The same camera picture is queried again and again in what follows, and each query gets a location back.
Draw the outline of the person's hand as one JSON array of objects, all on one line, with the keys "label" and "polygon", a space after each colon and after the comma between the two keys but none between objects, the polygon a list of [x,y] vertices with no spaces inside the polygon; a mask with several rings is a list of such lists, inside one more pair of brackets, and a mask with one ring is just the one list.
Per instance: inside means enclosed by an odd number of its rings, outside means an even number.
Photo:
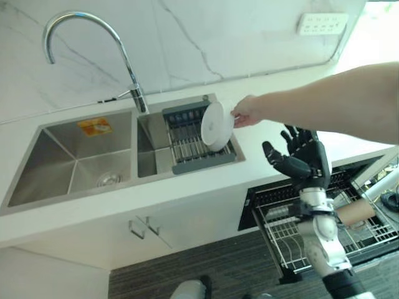
[{"label": "person's hand", "polygon": [[259,100],[259,97],[248,95],[236,104],[230,112],[234,117],[234,128],[253,126],[263,121]]}]

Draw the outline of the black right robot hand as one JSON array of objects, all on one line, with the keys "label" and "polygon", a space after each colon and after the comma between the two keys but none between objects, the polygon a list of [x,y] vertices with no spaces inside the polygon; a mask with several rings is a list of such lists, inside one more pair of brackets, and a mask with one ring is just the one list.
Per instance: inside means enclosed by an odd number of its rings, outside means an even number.
[{"label": "black right robot hand", "polygon": [[330,184],[330,166],[317,132],[286,125],[281,136],[286,141],[288,155],[280,153],[268,141],[262,143],[269,164],[290,177],[293,187],[298,191],[310,187],[327,189]]}]

